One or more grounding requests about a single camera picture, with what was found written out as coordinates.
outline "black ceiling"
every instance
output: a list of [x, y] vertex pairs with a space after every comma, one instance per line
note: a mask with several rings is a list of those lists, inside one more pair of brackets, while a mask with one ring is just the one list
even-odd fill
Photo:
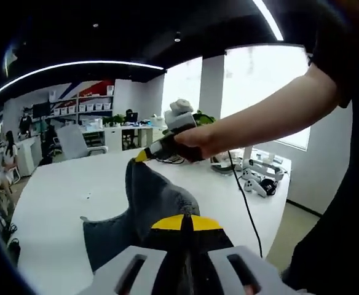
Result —
[[[264, 0], [285, 43], [302, 44], [311, 51], [317, 13], [308, 2], [314, 1]], [[94, 0], [74, 5], [48, 1], [35, 6], [12, 15], [7, 30], [11, 35], [5, 40], [11, 37], [6, 48], [13, 48], [17, 59], [9, 65], [7, 77], [1, 72], [0, 86], [30, 71], [70, 61], [135, 61], [166, 69], [234, 46], [276, 42], [252, 0]], [[21, 80], [2, 91], [0, 99], [65, 82], [115, 78], [146, 82], [162, 73], [118, 65], [64, 67]]]

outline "hand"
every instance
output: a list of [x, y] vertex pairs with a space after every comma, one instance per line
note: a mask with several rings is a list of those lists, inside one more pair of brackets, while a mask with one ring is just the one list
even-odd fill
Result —
[[181, 132], [174, 137], [177, 143], [190, 148], [198, 147], [202, 151], [202, 157], [208, 159], [224, 151], [220, 148], [219, 140], [215, 139], [215, 125], [208, 124]]

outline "floor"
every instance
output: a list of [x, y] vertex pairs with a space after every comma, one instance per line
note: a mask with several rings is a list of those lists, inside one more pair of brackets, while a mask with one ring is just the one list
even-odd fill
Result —
[[[29, 178], [22, 178], [12, 186], [13, 194], [18, 199]], [[319, 217], [286, 203], [282, 221], [271, 250], [266, 258], [281, 272], [290, 263], [294, 247], [313, 228]]]

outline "led light strip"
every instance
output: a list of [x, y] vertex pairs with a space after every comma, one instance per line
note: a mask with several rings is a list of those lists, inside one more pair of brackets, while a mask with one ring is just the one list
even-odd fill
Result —
[[87, 61], [75, 61], [75, 62], [72, 62], [72, 63], [61, 63], [59, 65], [54, 65], [54, 66], [48, 66], [46, 68], [42, 68], [42, 69], [37, 69], [33, 72], [30, 72], [28, 74], [25, 74], [25, 75], [22, 75], [12, 81], [10, 81], [9, 83], [3, 85], [1, 88], [0, 88], [0, 92], [3, 91], [4, 89], [8, 88], [8, 86], [10, 85], [13, 85], [14, 83], [26, 78], [26, 77], [29, 77], [29, 76], [32, 76], [32, 75], [35, 75], [37, 73], [40, 73], [40, 72], [43, 72], [43, 71], [47, 71], [49, 69], [55, 69], [55, 68], [61, 68], [62, 66], [73, 66], [73, 65], [86, 65], [86, 64], [90, 64], [90, 63], [107, 63], [107, 64], [115, 64], [115, 65], [129, 65], [129, 66], [143, 66], [145, 68], [151, 68], [151, 69], [160, 69], [162, 70], [163, 68], [160, 67], [160, 66], [151, 66], [151, 65], [146, 65], [144, 63], [132, 63], [130, 61], [114, 61], [114, 60], [87, 60]]
[[271, 12], [268, 10], [267, 6], [264, 4], [262, 0], [253, 0], [253, 3], [258, 7], [263, 17], [268, 22], [273, 34], [277, 41], [283, 41], [282, 33], [280, 32], [277, 23], [275, 22], [274, 18], [272, 17]]

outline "computer monitor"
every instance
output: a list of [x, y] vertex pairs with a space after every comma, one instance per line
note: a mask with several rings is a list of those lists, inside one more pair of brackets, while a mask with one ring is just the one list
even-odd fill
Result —
[[50, 102], [34, 104], [32, 107], [33, 118], [41, 118], [51, 114]]
[[138, 117], [138, 112], [128, 112], [126, 114], [125, 120], [126, 122], [136, 123]]

